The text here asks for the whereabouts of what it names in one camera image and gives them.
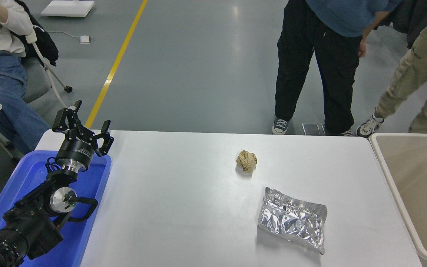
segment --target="chair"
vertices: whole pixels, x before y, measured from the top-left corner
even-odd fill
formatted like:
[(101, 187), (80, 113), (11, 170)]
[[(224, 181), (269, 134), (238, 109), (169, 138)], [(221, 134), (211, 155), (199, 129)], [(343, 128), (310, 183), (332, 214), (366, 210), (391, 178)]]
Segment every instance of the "chair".
[[(22, 64), (27, 72), (27, 88), (24, 101), (26, 103), (31, 103), (32, 101), (40, 98), (41, 96), (45, 95), (50, 89), (52, 89), (60, 105), (63, 108), (66, 108), (67, 105), (61, 99), (53, 78), (56, 78), (56, 80), (62, 85), (66, 93), (71, 93), (73, 91), (73, 88), (71, 86), (65, 86), (62, 83), (62, 81), (57, 77), (52, 68), (49, 66), (49, 62), (47, 62), (47, 60), (44, 59), (44, 57), (42, 56), (41, 52), (39, 51), (39, 48), (36, 45), (37, 36), (34, 29), (29, 35), (26, 36), (26, 41), (28, 44), (31, 44), (34, 47), (38, 58), (29, 57), (25, 59), (24, 63)], [(0, 147), (8, 156), (10, 156), (11, 162), (13, 164), (17, 164), (19, 162), (19, 156), (13, 155), (13, 153), (11, 153), (10, 151), (14, 149), (14, 145), (11, 144), (11, 142), (6, 141), (5, 138), (2, 138), (1, 134)]]

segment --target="white sneaker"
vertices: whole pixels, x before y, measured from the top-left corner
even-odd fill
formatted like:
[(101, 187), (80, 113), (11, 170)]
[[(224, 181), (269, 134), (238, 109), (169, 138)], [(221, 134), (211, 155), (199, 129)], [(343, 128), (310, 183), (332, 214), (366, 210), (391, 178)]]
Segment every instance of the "white sneaker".
[(369, 138), (371, 134), (380, 128), (384, 121), (385, 119), (376, 117), (375, 113), (373, 113), (366, 122), (357, 127), (355, 134), (363, 138)]

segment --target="blue shirt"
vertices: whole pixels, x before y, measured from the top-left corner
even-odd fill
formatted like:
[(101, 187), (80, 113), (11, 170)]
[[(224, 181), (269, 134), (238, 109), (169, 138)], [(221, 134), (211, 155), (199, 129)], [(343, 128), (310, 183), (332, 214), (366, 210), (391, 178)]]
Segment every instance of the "blue shirt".
[(392, 11), (403, 0), (306, 0), (315, 15), (330, 29), (358, 37), (375, 20), (378, 11)]

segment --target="khaki pants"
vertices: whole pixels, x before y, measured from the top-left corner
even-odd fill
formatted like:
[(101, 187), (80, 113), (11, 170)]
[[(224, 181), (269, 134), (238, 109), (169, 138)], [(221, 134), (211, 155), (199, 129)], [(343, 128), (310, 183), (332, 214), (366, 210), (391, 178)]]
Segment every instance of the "khaki pants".
[[(413, 47), (401, 59), (376, 107), (376, 115), (386, 118), (396, 112), (410, 94), (427, 81), (427, 27), (422, 30)], [(427, 100), (421, 112), (411, 122), (409, 132), (427, 134)]]

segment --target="power outlet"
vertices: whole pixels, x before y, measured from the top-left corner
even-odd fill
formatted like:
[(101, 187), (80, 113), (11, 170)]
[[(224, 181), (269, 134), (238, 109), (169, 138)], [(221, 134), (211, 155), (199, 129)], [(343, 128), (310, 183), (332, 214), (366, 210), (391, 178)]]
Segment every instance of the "power outlet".
[(88, 36), (88, 35), (81, 35), (80, 36), (80, 43), (81, 44), (90, 44), (90, 41), (91, 41), (92, 39), (90, 38), (90, 36)]

